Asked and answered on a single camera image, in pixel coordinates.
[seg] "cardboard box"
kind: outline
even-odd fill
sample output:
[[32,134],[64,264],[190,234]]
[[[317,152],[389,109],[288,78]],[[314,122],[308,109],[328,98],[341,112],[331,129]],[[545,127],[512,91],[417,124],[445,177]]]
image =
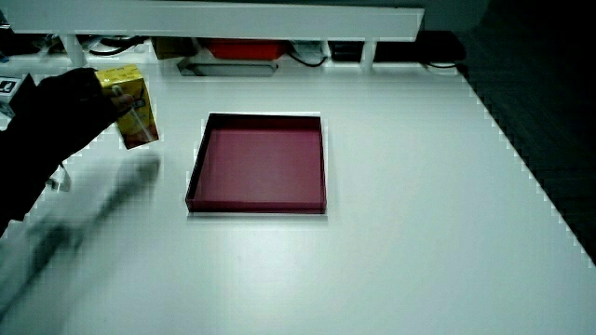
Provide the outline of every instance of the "cardboard box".
[[147,86],[139,69],[131,64],[95,73],[105,97],[130,94],[134,97],[133,109],[116,121],[127,149],[159,139],[156,121],[151,110]]
[[12,118],[25,108],[35,82],[29,74],[21,77],[0,76],[0,113]]

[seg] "shelf leg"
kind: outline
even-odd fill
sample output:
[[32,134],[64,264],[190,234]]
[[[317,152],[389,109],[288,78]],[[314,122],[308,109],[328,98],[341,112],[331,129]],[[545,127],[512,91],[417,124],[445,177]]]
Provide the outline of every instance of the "shelf leg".
[[366,39],[362,49],[362,58],[360,67],[364,72],[370,72],[373,69],[374,52],[376,50],[376,39]]
[[68,57],[70,57],[71,61],[73,62],[74,67],[83,67],[87,64],[85,53],[83,52],[81,45],[78,43],[76,35],[61,34],[60,40],[64,44],[64,48],[68,53]]

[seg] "black cable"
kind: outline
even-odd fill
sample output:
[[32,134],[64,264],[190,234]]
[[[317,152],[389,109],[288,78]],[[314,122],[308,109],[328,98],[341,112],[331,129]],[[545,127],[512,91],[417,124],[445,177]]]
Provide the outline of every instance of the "black cable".
[[91,55],[95,55],[95,56],[114,56],[114,55],[119,54],[122,51],[125,51],[128,48],[129,47],[119,47],[117,49],[110,50],[110,51],[95,51],[95,50],[90,50],[89,53]]
[[292,57],[294,60],[298,61],[299,63],[306,65],[308,67],[319,67],[321,66],[325,60],[327,60],[327,56],[323,57],[323,59],[318,63],[318,64],[309,64],[307,62],[305,62],[304,60],[299,59],[298,57],[296,57],[293,53],[289,52],[288,56]]
[[107,47],[116,47],[116,49],[109,51],[90,50],[89,53],[91,55],[96,56],[114,56],[116,54],[119,54],[120,52],[127,50],[130,47],[134,47],[143,43],[146,39],[147,37],[144,36],[132,36],[130,38],[125,39],[104,37],[102,38],[100,43]]
[[454,65],[447,65],[447,66],[440,66],[440,65],[434,65],[434,64],[431,64],[430,62],[423,62],[423,64],[425,64],[425,65],[427,65],[427,66],[430,66],[430,67],[437,68],[437,69],[452,69],[452,68],[454,68],[455,66],[457,66],[457,65],[455,65],[455,64],[454,64]]

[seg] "black floor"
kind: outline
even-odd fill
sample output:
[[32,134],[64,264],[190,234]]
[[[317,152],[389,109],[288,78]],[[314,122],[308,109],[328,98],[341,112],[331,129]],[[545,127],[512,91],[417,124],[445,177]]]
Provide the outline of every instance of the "black floor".
[[462,72],[596,260],[596,86],[585,8],[493,0]]

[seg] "carton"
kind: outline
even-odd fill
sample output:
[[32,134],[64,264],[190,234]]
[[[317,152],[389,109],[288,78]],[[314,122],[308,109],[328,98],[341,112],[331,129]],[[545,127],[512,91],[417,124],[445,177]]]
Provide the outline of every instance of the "carton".
[[130,94],[135,100],[131,111],[116,120],[127,149],[158,140],[147,86],[136,65],[100,70],[95,75],[102,85],[103,96]]

